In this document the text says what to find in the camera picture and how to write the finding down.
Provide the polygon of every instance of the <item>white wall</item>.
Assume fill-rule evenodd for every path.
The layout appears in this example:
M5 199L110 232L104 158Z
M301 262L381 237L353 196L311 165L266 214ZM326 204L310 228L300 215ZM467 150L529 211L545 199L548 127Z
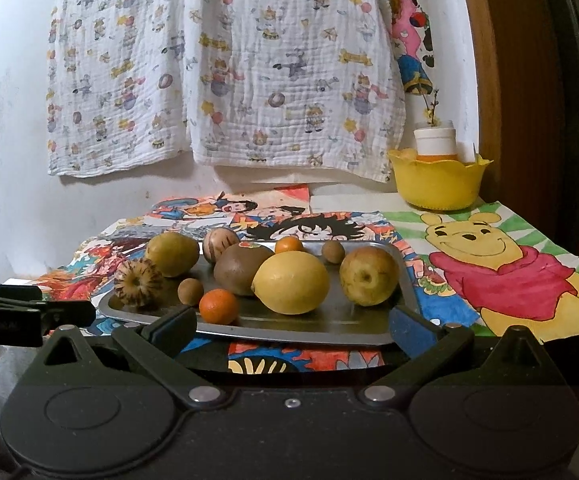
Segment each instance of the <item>white wall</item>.
M202 168L188 156L105 178L48 176L45 55L53 6L54 0L0 0L0 280L68 263L85 238L163 197L265 187L243 184L260 174ZM440 67L441 116L455 121L461 139L475 140L476 74L465 0L429 0L427 10ZM409 109L420 99L409 96ZM334 181L342 184L313 186L313 192L393 190L341 173Z

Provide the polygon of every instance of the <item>bear's face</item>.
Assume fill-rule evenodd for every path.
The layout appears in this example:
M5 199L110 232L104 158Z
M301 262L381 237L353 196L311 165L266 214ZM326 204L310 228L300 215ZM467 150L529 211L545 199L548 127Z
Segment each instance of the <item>bear's face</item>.
M426 240L459 262L498 270L522 258L516 242L490 225L501 220L496 213L476 213L460 222L443 222L434 214L424 214L421 219L429 225Z

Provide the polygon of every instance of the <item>silver tray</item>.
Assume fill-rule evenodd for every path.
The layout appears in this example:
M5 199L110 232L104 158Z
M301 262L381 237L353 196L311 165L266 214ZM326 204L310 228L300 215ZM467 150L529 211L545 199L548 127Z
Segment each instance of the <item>silver tray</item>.
M274 250L274 241L257 243ZM324 241L303 241L305 250L321 256ZM353 304L343 294L338 276L338 266L325 264L330 274L330 291L325 301L314 311L299 316L283 316L268 309L257 298L239 298L240 316L235 324L215 325L205 323L197 313L199 335L224 336L239 339L264 340L285 343L309 343L325 345L381 346L393 342L389 334L389 311L397 304L418 312L419 306L407 274L400 251L392 244L363 240L341 242L345 251L363 247L379 247L390 253L400 270L400 287L392 297L374 307ZM182 279L201 280L205 291L220 288L214 280L213 267L201 256L198 263L186 275L166 280L163 300L149 314L137 312L123 305L113 291L101 298L100 312L107 317L123 321L150 324L164 316L174 306L180 305L176 290Z

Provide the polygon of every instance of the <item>yellow bowl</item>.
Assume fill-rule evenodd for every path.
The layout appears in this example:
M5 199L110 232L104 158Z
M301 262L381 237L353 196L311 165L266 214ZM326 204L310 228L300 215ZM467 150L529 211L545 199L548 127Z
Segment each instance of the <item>yellow bowl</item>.
M391 150L396 186L410 204L436 211L455 211L471 206L478 198L485 168L492 161L476 155L476 162L458 160L422 162L416 150Z

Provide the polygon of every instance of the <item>red shirt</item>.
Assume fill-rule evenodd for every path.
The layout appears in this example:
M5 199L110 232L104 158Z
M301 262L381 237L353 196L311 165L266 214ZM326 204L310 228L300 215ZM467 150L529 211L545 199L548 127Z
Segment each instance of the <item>red shirt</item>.
M459 262L445 253L432 253L429 261L445 271L447 282L476 310L484 307L505 316L552 319L564 293L577 295L567 282L574 269L534 247L521 246L521 250L521 259L498 270Z

